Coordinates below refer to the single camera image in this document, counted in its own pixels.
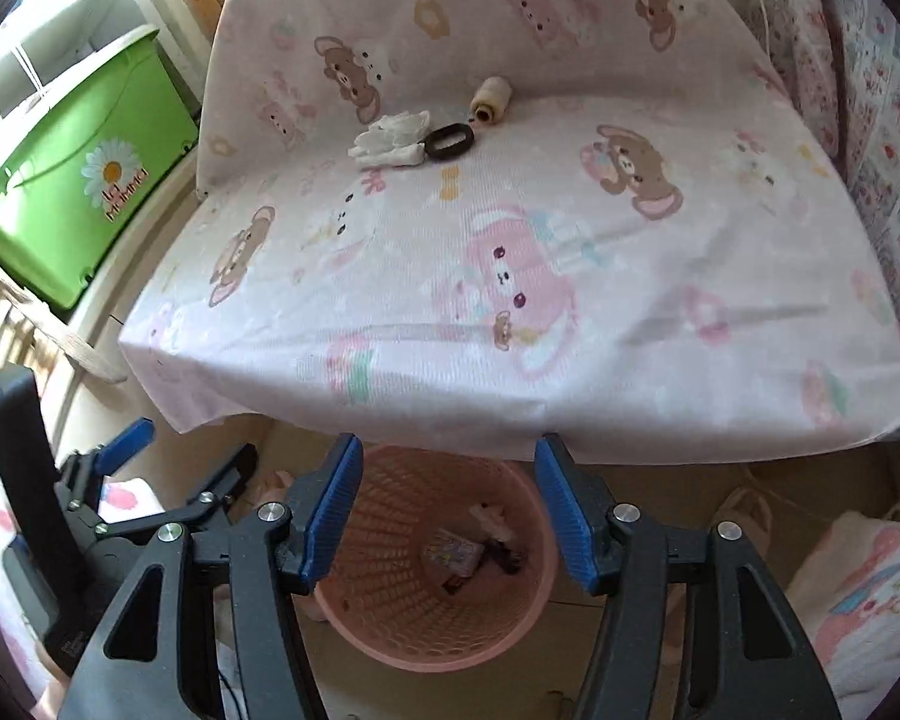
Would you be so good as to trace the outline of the pink plastic waste basket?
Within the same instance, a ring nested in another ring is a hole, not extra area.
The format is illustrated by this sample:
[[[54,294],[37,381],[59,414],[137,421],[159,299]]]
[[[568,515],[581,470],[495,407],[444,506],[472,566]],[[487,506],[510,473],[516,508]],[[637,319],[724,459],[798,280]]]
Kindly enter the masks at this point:
[[[557,567],[548,512],[520,466],[380,445],[364,458],[315,598],[370,658],[451,673],[520,642],[548,603]]]

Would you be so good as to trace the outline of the white tissue sticking out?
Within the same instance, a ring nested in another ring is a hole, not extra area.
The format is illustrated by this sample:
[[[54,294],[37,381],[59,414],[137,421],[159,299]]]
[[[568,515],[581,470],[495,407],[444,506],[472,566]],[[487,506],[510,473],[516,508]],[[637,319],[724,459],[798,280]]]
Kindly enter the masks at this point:
[[[468,512],[475,517],[487,538],[502,544],[510,544],[514,541],[514,530],[507,525],[507,520],[505,520],[504,505],[480,502],[471,505]]]

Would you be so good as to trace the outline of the white shelf unit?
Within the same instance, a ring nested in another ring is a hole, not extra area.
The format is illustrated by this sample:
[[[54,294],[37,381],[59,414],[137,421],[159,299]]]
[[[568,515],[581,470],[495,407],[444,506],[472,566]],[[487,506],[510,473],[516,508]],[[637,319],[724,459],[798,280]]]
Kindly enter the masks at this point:
[[[194,120],[211,43],[183,0],[23,0],[0,26],[0,122],[63,71],[144,25],[159,29],[160,60]]]

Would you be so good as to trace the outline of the patchwork print fabric cover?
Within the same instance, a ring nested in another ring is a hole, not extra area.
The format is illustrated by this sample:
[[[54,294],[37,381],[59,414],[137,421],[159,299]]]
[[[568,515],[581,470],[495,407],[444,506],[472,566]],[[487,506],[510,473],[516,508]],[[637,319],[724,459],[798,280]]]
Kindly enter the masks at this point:
[[[748,0],[790,98],[844,177],[900,321],[900,24],[884,0]]]

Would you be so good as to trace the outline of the green plastic storage box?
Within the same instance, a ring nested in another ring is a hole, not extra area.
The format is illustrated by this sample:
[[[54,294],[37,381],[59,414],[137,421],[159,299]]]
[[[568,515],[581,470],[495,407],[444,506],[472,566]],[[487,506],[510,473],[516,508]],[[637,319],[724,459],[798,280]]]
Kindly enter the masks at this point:
[[[0,266],[56,309],[198,140],[157,36],[131,29],[0,122]]]

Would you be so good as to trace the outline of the white tissue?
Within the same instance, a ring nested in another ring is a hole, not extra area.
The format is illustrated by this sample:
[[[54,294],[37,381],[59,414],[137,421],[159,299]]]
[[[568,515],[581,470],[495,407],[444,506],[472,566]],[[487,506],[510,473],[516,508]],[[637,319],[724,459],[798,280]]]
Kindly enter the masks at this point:
[[[347,156],[361,169],[413,167],[424,161],[424,138],[430,132],[430,112],[384,115],[354,138]]]

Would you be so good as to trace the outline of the cream thread spool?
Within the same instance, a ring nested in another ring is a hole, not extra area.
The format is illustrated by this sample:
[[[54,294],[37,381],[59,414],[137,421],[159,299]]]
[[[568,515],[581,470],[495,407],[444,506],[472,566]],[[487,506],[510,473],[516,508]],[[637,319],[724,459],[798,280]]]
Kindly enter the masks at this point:
[[[512,94],[512,85],[502,76],[487,78],[471,98],[471,117],[482,125],[498,124],[509,109]]]

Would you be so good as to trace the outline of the colourful pocket tissue pack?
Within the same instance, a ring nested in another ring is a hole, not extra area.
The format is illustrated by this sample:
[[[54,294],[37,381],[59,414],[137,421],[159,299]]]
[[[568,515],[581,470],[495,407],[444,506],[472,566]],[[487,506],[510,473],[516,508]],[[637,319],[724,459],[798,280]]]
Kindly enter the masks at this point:
[[[471,577],[476,572],[482,553],[484,546],[481,543],[445,528],[436,528],[422,550],[427,561],[461,578]]]

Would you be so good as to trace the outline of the pink bear print chair cover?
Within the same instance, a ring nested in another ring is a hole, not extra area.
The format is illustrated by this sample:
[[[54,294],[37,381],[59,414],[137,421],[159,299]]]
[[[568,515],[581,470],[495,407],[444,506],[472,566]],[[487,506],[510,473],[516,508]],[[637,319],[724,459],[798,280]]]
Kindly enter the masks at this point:
[[[418,166],[347,156],[421,110]],[[196,185],[119,339],[183,433],[619,463],[900,433],[875,250],[728,0],[226,0]]]

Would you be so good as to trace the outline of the black plastic spoon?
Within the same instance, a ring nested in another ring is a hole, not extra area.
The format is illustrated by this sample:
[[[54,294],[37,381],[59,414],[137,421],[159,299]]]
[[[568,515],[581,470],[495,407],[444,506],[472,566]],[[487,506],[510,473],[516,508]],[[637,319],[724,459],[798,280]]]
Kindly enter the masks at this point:
[[[525,566],[525,554],[498,539],[488,539],[484,543],[484,554],[505,575],[518,575],[523,571],[523,566]]]

